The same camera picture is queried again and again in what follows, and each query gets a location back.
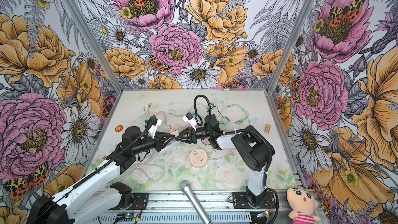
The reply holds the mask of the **small green circuit board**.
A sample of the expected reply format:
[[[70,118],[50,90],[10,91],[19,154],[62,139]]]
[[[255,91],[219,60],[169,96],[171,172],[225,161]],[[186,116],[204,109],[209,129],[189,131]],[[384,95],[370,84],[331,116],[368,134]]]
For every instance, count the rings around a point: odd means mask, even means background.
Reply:
[[[120,222],[133,222],[133,223],[138,223],[141,218],[141,213],[139,214],[132,214],[132,213],[127,213],[122,216],[117,216],[117,218],[114,221],[114,224],[120,223]]]

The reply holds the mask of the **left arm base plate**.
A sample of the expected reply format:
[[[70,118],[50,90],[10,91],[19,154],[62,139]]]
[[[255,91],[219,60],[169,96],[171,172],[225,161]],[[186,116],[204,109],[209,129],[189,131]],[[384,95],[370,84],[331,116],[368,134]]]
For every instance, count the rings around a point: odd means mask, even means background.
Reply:
[[[131,201],[127,207],[121,207],[121,210],[146,210],[149,202],[149,193],[133,192]]]

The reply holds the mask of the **red star badge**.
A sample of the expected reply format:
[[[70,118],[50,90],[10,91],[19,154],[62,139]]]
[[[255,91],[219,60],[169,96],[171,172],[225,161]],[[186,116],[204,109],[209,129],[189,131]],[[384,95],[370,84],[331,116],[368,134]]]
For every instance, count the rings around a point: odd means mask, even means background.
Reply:
[[[118,125],[115,127],[115,131],[116,132],[121,132],[123,130],[123,126],[122,125]]]

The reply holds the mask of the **small yellow tag card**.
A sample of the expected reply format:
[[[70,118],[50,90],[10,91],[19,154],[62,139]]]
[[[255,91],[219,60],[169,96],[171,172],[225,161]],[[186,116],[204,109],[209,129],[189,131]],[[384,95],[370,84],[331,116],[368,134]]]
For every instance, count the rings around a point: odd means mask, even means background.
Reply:
[[[269,134],[271,130],[271,125],[270,124],[266,124],[264,127],[264,133]]]

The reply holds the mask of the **round pink socket hub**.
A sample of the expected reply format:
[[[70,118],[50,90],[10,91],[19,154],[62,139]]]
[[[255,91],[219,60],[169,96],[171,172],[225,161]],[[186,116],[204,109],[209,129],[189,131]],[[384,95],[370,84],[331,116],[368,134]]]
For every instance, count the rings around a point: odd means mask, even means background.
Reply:
[[[190,152],[189,161],[194,168],[203,168],[208,163],[208,154],[202,148],[196,148]]]

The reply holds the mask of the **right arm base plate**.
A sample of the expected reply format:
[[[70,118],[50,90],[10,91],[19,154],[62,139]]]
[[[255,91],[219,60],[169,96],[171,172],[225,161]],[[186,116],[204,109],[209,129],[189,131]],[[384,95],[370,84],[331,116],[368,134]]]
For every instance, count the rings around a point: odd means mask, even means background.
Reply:
[[[276,197],[270,191],[255,196],[250,192],[233,192],[232,203],[235,209],[266,209],[276,206]]]

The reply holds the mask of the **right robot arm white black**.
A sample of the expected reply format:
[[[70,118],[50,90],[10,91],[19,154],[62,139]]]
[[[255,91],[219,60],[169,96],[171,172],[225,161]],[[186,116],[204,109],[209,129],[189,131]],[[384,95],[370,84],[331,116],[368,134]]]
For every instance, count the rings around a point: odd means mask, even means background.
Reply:
[[[208,106],[208,113],[204,118],[199,115],[197,108],[197,100],[200,98],[203,98]],[[259,208],[269,191],[266,180],[275,154],[274,147],[252,125],[228,132],[221,130],[219,121],[212,113],[211,103],[205,95],[199,94],[194,98],[193,108],[194,113],[187,113],[183,118],[190,126],[181,131],[175,140],[196,144],[198,140],[208,139],[213,149],[236,149],[246,166],[251,169],[246,186],[248,204],[253,208]]]

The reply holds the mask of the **pink plug charger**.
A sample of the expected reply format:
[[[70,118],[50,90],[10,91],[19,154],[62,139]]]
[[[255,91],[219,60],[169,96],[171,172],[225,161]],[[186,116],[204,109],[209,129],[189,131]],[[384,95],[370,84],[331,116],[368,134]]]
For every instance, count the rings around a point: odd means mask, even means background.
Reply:
[[[171,130],[170,134],[174,135],[175,137],[179,136],[179,132],[177,130]]]

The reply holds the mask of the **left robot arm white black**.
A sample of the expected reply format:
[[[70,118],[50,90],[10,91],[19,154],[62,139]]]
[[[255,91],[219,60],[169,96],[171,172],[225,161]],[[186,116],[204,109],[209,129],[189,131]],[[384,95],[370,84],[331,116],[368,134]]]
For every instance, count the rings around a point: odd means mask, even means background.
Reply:
[[[158,131],[161,120],[151,116],[145,129],[126,128],[121,142],[97,168],[78,182],[52,197],[40,197],[31,208],[29,224],[85,224],[102,212],[131,203],[131,189],[115,183],[109,190],[96,193],[122,175],[142,152],[161,151],[175,135]]]

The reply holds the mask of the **plush doll striped shirt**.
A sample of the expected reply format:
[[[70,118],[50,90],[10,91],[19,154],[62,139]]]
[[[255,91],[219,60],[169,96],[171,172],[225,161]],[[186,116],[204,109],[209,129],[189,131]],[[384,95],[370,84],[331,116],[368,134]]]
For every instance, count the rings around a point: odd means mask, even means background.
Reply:
[[[292,219],[293,224],[317,224],[321,222],[321,218],[314,215],[318,202],[307,190],[289,188],[287,200],[292,208],[288,216]]]

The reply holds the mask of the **green plug adapter right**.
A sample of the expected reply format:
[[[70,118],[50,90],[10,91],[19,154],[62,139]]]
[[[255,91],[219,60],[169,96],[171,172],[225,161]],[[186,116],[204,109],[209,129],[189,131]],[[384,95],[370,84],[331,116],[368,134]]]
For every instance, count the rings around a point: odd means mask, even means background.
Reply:
[[[230,122],[230,119],[228,117],[223,117],[220,121],[221,124],[226,125]]]

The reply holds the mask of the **silver microphone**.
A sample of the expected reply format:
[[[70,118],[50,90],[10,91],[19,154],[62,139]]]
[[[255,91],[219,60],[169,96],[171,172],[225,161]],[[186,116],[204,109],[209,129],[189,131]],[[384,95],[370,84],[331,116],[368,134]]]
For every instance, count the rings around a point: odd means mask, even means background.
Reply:
[[[181,191],[186,195],[188,200],[191,202],[192,206],[196,210],[198,216],[202,220],[204,224],[211,224],[211,219],[204,210],[202,204],[200,203],[199,199],[195,195],[193,189],[190,186],[190,183],[187,180],[183,180],[180,183]]]

